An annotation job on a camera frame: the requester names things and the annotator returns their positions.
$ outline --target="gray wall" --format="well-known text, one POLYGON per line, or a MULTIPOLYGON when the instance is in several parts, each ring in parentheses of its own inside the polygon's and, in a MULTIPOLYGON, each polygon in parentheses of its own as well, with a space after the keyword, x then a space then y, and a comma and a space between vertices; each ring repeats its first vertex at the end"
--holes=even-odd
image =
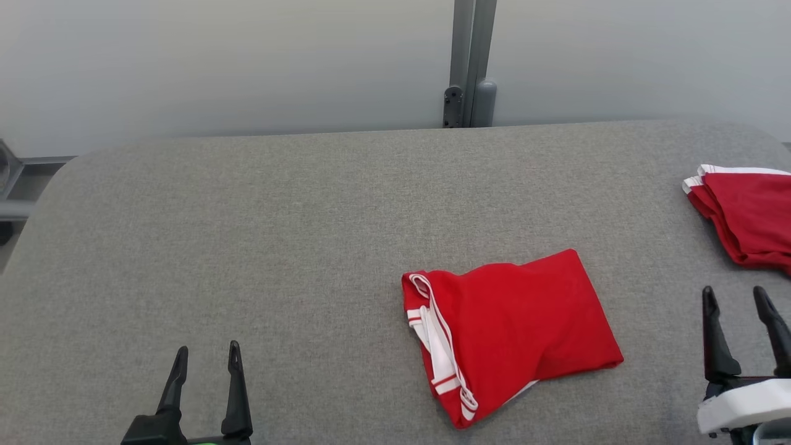
POLYGON ((440 127, 453 1, 2 0, 19 157, 141 137, 440 127))
POLYGON ((706 115, 791 141, 788 0, 499 0, 495 125, 706 115))

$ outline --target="gray table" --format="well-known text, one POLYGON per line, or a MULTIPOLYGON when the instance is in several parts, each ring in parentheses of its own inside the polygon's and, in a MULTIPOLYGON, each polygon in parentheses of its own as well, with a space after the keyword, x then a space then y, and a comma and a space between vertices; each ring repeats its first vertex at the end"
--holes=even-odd
POLYGON ((0 281, 0 442, 118 443, 190 347, 182 427, 219 431, 241 344, 254 443, 711 443, 700 291, 746 373, 751 288, 680 184, 791 169, 752 127, 641 121, 173 139, 77 158, 0 281), (575 248, 626 361, 541 382, 467 431, 431 398, 399 278, 575 248))

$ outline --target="red garment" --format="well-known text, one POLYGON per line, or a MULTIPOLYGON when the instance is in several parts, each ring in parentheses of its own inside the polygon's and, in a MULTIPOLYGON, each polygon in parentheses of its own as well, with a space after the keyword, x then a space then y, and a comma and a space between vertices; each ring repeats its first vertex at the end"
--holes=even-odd
POLYGON ((411 272, 401 283, 431 392, 457 428, 538 380, 623 361, 574 250, 461 276, 411 272))
POLYGON ((791 173, 704 164, 683 190, 735 263, 791 275, 791 173))

